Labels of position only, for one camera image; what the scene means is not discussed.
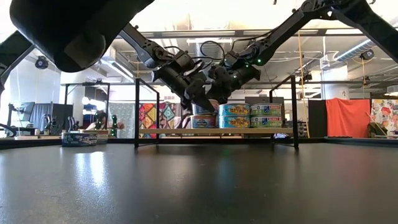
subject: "green can label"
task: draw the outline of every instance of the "green can label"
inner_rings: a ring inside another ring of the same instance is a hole
[[[280,116],[280,105],[253,105],[251,116]]]
[[[280,128],[282,119],[280,117],[255,117],[251,118],[253,128]]]

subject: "floral pattern fabric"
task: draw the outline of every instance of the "floral pattern fabric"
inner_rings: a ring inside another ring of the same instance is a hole
[[[371,121],[382,124],[388,135],[394,135],[398,131],[398,110],[394,110],[398,100],[372,100]]]

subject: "black speaker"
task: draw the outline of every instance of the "black speaker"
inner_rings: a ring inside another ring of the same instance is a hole
[[[36,68],[46,69],[49,67],[49,61],[44,56],[39,56],[35,63]]]

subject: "stacked cans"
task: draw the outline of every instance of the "stacked cans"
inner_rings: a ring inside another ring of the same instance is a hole
[[[227,103],[220,105],[219,126],[220,128],[249,128],[250,106],[245,103]]]
[[[252,128],[282,127],[281,105],[278,103],[259,103],[250,106],[250,126]]]
[[[198,105],[192,105],[191,128],[217,128],[218,102],[210,100],[210,103],[216,110],[214,113]]]

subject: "can label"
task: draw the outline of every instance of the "can label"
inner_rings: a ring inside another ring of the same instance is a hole
[[[216,123],[215,116],[194,115],[191,116],[192,128],[214,128]]]
[[[245,104],[226,104],[220,105],[221,116],[233,116],[233,115],[249,115],[250,107]]]
[[[247,116],[221,116],[220,128],[248,128],[250,120]]]
[[[200,119],[200,120],[197,121],[197,126],[199,128],[204,128],[204,127],[207,126],[207,122],[204,119]]]
[[[251,116],[280,116],[280,105],[253,105]]]
[[[251,126],[254,128],[281,127],[282,119],[280,117],[255,117],[251,118]]]
[[[216,100],[209,100],[211,105],[213,105],[215,111],[214,112],[210,112],[204,108],[202,108],[201,106],[198,106],[196,104],[192,104],[192,110],[193,110],[193,115],[206,115],[206,114],[217,114],[218,113],[218,107],[219,104]]]

